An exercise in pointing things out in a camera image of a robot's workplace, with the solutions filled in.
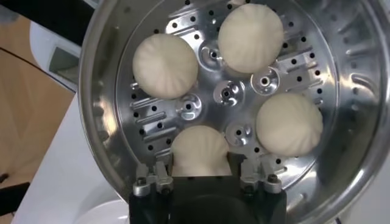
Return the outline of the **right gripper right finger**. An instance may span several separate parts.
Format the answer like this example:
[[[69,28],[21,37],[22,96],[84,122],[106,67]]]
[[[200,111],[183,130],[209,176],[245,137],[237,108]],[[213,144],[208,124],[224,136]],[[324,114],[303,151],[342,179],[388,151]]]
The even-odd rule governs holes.
[[[232,172],[232,177],[227,180],[229,195],[283,192],[282,181],[264,156],[250,159],[246,155],[229,152],[227,159]]]

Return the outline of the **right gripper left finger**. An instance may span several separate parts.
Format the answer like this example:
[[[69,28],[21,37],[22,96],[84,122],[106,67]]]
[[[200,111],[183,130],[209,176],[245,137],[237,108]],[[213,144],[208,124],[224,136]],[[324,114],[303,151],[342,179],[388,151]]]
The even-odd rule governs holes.
[[[163,161],[157,161],[150,172],[145,164],[136,168],[136,180],[132,186],[133,195],[145,197],[152,191],[152,187],[160,194],[169,194],[173,190],[173,177],[169,176]]]

